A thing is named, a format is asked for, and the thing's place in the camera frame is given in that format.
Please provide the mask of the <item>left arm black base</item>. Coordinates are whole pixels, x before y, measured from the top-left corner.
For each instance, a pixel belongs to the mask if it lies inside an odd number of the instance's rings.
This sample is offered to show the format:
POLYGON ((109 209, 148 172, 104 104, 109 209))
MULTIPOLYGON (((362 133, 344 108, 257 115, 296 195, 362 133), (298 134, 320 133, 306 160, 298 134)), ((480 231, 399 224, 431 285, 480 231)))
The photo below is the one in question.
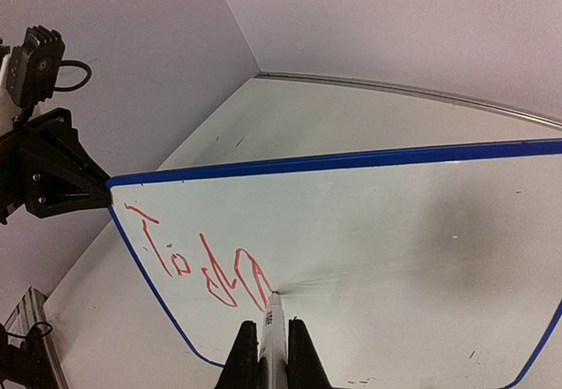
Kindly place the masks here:
POLYGON ((46 321, 32 325, 26 335, 8 332, 1 326, 1 387, 4 382, 24 388, 54 388, 43 339, 51 334, 53 326, 46 321))

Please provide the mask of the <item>white marker pen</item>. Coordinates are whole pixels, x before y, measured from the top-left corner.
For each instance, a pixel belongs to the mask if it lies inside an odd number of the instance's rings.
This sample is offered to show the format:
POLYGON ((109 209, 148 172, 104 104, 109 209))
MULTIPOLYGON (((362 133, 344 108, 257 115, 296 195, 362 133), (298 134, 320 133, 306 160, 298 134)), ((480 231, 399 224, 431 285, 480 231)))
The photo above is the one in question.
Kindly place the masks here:
POLYGON ((259 344, 258 371, 260 388, 289 387, 285 312, 278 292, 273 292, 267 300, 259 344))

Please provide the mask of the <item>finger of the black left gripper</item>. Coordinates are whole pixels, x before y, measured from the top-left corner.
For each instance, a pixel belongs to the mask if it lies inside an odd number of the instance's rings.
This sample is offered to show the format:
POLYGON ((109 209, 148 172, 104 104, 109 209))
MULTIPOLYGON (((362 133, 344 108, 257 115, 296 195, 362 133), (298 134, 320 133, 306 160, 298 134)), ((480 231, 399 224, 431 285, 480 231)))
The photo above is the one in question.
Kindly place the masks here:
POLYGON ((23 125, 18 160, 25 208, 34 216, 110 206, 110 177, 80 143, 70 110, 56 108, 23 125))

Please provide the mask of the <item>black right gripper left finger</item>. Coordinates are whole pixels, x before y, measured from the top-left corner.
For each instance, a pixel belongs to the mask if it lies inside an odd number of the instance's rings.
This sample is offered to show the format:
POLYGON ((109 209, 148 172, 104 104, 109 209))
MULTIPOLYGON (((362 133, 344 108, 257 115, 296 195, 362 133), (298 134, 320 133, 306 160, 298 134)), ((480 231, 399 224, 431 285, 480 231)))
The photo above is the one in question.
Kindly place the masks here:
POLYGON ((244 321, 235 337, 215 389, 258 387, 258 340, 253 321, 244 321))

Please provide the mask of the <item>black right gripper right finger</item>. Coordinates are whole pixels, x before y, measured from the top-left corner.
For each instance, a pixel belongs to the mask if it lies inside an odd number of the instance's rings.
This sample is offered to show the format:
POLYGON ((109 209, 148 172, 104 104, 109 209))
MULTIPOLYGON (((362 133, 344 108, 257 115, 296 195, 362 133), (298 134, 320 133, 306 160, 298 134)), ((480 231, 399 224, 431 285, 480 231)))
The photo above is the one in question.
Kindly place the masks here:
POLYGON ((331 389, 328 376, 301 319, 289 320, 287 378, 290 389, 331 389))

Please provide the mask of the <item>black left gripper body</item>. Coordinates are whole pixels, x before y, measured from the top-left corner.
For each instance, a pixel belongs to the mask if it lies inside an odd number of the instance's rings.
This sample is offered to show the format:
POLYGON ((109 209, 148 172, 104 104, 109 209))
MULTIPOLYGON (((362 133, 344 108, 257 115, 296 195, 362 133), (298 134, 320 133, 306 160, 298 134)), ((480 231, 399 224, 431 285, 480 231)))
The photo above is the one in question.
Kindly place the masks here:
POLYGON ((25 126, 19 120, 1 136, 1 224, 21 206, 27 206, 27 181, 20 146, 25 137, 25 126))

